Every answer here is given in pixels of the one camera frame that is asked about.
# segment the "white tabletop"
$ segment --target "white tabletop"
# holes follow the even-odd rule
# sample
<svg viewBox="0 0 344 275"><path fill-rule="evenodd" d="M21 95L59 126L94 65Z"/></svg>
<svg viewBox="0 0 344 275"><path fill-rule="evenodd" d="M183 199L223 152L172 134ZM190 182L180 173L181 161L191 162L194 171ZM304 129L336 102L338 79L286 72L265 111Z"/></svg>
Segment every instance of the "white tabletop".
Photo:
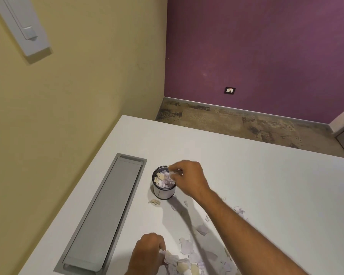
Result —
<svg viewBox="0 0 344 275"><path fill-rule="evenodd" d="M199 161L211 188L230 207L242 207L244 217L307 272L344 274L344 158L122 116L20 275L58 274L53 269L117 153L147 163L107 274L123 275L136 241L149 232L162 235L172 254L186 257L179 239L191 232L183 217L167 201L148 203L155 198L154 169L182 159ZM204 222L211 230L197 233L197 242L226 260L202 208L179 189L176 196L182 206L187 201L193 226Z"/></svg>

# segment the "small bucket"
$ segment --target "small bucket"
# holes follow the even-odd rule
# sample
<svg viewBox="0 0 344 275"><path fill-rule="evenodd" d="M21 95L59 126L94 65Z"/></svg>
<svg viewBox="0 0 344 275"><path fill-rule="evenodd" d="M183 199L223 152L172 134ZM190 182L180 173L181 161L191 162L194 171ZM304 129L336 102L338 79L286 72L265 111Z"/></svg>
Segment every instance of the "small bucket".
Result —
<svg viewBox="0 0 344 275"><path fill-rule="evenodd" d="M171 188L162 188L156 185L156 183L154 182L154 178L157 176L157 173L160 173L161 171L168 171L168 166L160 166L153 172L153 175L151 177L151 181L153 182L153 191L154 195L156 195L158 199L168 200L173 197L176 190L176 185L172 186Z"/></svg>

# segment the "tiled floor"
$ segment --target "tiled floor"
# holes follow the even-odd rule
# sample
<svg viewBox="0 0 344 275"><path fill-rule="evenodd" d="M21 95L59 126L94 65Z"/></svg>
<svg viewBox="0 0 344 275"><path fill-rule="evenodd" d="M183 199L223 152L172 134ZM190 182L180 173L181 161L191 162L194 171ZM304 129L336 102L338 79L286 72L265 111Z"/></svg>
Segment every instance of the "tiled floor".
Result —
<svg viewBox="0 0 344 275"><path fill-rule="evenodd" d="M156 121L344 157L328 125L165 98Z"/></svg>

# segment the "hand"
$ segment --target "hand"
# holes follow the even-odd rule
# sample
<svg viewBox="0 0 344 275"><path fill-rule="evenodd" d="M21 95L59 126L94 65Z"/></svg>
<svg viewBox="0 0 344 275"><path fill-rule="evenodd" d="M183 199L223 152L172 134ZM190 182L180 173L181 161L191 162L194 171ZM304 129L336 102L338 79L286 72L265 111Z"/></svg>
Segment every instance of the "hand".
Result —
<svg viewBox="0 0 344 275"><path fill-rule="evenodd" d="M125 275L156 275L164 261L160 249L166 250L163 236L155 233L143 235L132 251Z"/></svg>
<svg viewBox="0 0 344 275"><path fill-rule="evenodd" d="M168 170L176 173L172 174L171 178L179 189L198 203L202 196L210 191L199 162L182 160L169 166Z"/></svg>

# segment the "person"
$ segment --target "person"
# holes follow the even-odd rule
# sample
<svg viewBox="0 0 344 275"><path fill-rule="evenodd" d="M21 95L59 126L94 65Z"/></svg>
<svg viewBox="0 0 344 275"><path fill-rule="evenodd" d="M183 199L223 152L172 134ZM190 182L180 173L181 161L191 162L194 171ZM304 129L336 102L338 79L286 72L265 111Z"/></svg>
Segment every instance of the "person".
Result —
<svg viewBox="0 0 344 275"><path fill-rule="evenodd" d="M242 275L304 275L294 261L227 206L208 185L198 162L183 160L168 167L171 178L208 214ZM162 236L143 235L136 243L125 275L156 275L163 264Z"/></svg>

